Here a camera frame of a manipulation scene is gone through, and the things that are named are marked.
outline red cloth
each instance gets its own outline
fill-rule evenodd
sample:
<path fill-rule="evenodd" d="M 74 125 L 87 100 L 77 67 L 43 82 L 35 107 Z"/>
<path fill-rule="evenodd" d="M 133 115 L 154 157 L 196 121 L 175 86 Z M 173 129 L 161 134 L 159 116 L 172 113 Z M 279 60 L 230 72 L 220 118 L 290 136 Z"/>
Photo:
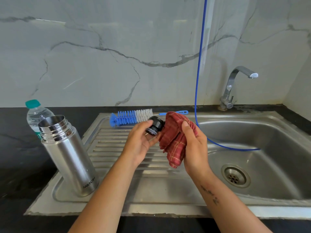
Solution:
<path fill-rule="evenodd" d="M 165 125 L 159 139 L 160 149 L 163 150 L 163 153 L 167 152 L 169 165 L 173 168 L 181 165 L 186 153 L 187 140 L 181 128 L 184 120 L 188 122 L 193 129 L 194 135 L 197 137 L 196 125 L 185 115 L 171 111 L 166 114 Z"/>

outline faucet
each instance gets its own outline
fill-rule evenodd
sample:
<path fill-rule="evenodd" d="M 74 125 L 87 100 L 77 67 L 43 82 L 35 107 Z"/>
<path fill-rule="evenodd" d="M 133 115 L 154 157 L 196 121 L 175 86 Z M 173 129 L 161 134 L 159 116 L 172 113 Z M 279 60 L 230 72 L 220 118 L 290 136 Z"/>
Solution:
<path fill-rule="evenodd" d="M 249 70 L 248 68 L 244 67 L 244 66 L 237 66 L 235 67 L 234 70 L 232 70 L 229 78 L 228 78 L 228 82 L 227 82 L 227 86 L 225 89 L 225 92 L 223 94 L 222 97 L 220 97 L 220 105 L 218 106 L 218 109 L 221 111 L 226 111 L 227 109 L 231 109 L 233 107 L 233 96 L 231 97 L 231 99 L 229 100 L 229 96 L 230 96 L 230 92 L 234 83 L 234 79 L 236 77 L 236 75 L 238 74 L 238 72 L 241 72 L 243 74 L 245 74 L 248 78 L 258 78 L 258 74 L 253 72 L 252 70 Z"/>

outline person's left hand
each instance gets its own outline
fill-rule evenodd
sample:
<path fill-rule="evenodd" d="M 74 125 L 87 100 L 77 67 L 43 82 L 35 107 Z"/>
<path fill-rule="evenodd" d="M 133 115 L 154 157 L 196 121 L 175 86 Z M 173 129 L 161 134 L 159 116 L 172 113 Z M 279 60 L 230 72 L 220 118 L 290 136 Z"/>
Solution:
<path fill-rule="evenodd" d="M 152 123 L 152 120 L 138 123 L 128 134 L 122 155 L 132 156 L 135 168 L 144 160 L 149 148 L 159 141 L 160 132 L 154 137 L 145 131 Z"/>

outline sink drain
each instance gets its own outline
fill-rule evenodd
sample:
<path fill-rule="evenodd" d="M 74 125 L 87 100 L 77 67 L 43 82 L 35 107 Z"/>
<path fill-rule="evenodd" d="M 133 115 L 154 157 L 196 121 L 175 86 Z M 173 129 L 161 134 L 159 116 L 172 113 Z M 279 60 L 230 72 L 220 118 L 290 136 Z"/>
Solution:
<path fill-rule="evenodd" d="M 251 178 L 247 172 L 235 164 L 225 164 L 221 167 L 224 179 L 231 185 L 239 188 L 246 188 L 251 184 Z"/>

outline granite countertop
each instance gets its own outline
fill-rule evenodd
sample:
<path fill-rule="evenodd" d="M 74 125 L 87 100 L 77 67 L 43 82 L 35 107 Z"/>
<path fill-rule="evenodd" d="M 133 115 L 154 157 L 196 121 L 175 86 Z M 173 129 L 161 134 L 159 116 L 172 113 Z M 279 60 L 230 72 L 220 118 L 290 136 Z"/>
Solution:
<path fill-rule="evenodd" d="M 53 107 L 83 135 L 99 113 L 143 107 Z M 188 110 L 194 106 L 156 106 L 154 112 Z M 218 111 L 216 105 L 198 106 L 198 112 Z M 276 111 L 311 135 L 311 122 L 283 105 L 236 105 L 231 112 Z M 26 108 L 0 108 L 0 232 L 67 232 L 77 216 L 23 216 L 56 167 L 26 122 Z M 311 221 L 263 220 L 273 232 L 311 232 Z M 219 232 L 209 218 L 121 217 L 118 232 Z"/>

